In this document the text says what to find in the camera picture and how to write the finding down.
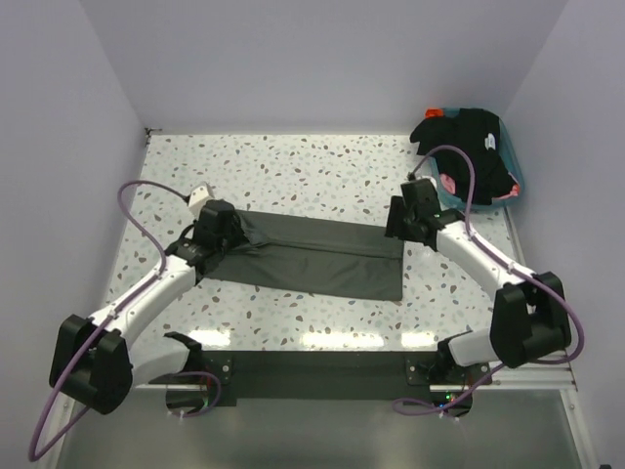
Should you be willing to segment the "grey t shirt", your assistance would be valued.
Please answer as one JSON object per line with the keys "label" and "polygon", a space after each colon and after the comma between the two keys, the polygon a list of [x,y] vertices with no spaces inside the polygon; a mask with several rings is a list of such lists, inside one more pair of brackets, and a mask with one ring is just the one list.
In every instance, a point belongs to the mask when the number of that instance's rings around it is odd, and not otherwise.
{"label": "grey t shirt", "polygon": [[207,276],[374,301],[403,294],[401,240],[379,226],[263,212],[240,214],[246,241]]}

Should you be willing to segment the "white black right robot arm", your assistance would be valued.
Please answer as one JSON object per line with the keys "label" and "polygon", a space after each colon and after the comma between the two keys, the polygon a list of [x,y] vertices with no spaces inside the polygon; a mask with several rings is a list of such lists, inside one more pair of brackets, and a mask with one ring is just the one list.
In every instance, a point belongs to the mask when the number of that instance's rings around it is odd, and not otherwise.
{"label": "white black right robot arm", "polygon": [[386,235],[420,243],[457,264],[493,302],[489,327],[437,343],[430,380],[455,384],[472,365],[499,361],[517,368],[570,345],[561,280],[515,262],[479,235],[460,211],[442,209],[432,179],[402,184],[391,200]]}

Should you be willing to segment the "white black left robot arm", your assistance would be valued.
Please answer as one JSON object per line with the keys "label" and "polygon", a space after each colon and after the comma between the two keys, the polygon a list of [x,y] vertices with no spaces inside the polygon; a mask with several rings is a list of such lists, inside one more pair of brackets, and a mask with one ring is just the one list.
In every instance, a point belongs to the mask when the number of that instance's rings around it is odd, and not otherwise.
{"label": "white black left robot arm", "polygon": [[143,331],[177,298],[214,272],[226,254],[246,242],[234,206],[209,200],[191,227],[163,250],[160,263],[108,307],[61,325],[50,386],[100,414],[117,409],[137,385],[172,375],[191,383],[206,372],[201,345],[178,332],[165,334],[158,358],[131,353]]}

